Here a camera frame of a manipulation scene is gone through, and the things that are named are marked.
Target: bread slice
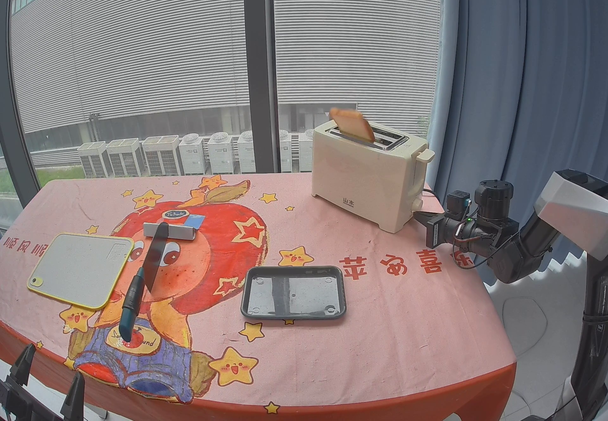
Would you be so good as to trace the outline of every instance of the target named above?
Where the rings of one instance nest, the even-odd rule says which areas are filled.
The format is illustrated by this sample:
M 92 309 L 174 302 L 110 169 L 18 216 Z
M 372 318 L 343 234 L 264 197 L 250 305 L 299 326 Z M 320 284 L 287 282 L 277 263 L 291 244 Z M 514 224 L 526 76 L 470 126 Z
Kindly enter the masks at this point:
M 330 110 L 330 118 L 338 125 L 340 132 L 369 143 L 374 142 L 374 132 L 371 129 L 370 123 L 364 119 L 361 112 L 346 108 L 332 108 Z

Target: toaster lever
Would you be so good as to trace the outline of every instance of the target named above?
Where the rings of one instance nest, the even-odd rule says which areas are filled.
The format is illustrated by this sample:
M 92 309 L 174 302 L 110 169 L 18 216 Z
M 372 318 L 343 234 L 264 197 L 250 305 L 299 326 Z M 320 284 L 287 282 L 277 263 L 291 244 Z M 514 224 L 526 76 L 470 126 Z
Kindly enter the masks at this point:
M 434 157 L 435 151 L 431 151 L 430 149 L 424 149 L 424 151 L 418 154 L 416 160 L 424 164 L 429 164 Z

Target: knife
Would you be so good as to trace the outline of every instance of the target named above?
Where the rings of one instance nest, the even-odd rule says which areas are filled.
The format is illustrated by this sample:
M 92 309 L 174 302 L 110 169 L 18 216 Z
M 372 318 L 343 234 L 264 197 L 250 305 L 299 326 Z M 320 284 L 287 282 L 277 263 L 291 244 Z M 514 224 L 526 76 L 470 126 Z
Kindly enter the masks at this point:
M 126 292 L 125 300 L 122 303 L 120 323 L 118 324 L 118 333 L 120 333 L 120 336 L 126 342 L 131 341 L 135 318 L 137 318 L 142 304 L 144 284 L 148 288 L 148 291 L 152 292 L 152 286 L 154 286 L 154 280 L 156 279 L 156 273 L 158 272 L 158 266 L 161 263 L 168 237 L 169 224 L 163 221 L 156 229 L 146 258 L 143 260 L 143 266 L 133 276 L 129 289 Z

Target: air conditioner unit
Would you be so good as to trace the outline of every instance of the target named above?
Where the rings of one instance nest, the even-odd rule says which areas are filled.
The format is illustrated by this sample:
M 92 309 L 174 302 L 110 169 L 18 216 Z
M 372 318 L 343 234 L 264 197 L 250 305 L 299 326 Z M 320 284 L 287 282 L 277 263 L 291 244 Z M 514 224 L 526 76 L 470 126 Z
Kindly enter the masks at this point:
M 205 151 L 202 137 L 198 134 L 186 134 L 179 143 L 179 155 L 182 157 L 184 174 L 205 174 Z
M 237 145 L 241 173 L 255 173 L 254 136 L 250 130 L 239 136 Z
M 234 173 L 234 150 L 232 136 L 226 132 L 216 132 L 209 139 L 209 162 L 213 174 Z
M 107 146 L 114 176 L 141 176 L 146 163 L 139 139 L 115 139 Z
M 86 178 L 109 178 L 112 176 L 112 167 L 110 166 L 105 141 L 84 143 L 77 151 Z
M 314 129 L 309 128 L 300 133 L 298 144 L 300 146 L 300 172 L 313 170 L 313 135 Z
M 178 145 L 179 136 L 148 137 L 142 143 L 151 176 L 180 176 L 182 174 Z
M 291 173 L 291 134 L 286 130 L 278 131 L 281 146 L 281 173 Z

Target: table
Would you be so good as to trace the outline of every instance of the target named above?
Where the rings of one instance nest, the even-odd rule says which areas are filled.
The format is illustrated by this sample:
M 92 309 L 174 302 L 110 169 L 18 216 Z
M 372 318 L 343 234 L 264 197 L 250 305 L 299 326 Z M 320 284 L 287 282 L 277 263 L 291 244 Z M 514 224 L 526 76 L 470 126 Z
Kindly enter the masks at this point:
M 37 379 L 67 392 L 79 369 L 87 402 L 135 421 L 498 420 L 516 358 L 478 274 L 456 267 L 451 246 L 428 250 L 414 220 L 389 234 L 310 189 L 310 174 L 50 182 L 0 243 L 0 357 L 13 363 L 33 342 Z M 170 273 L 144 296 L 141 336 L 111 347 L 149 245 L 143 222 L 183 223 L 187 213 L 205 216 L 196 240 L 165 254 Z M 101 313 L 26 288 L 60 232 L 135 241 Z M 240 292 L 260 264 L 340 267 L 346 315 L 247 320 Z

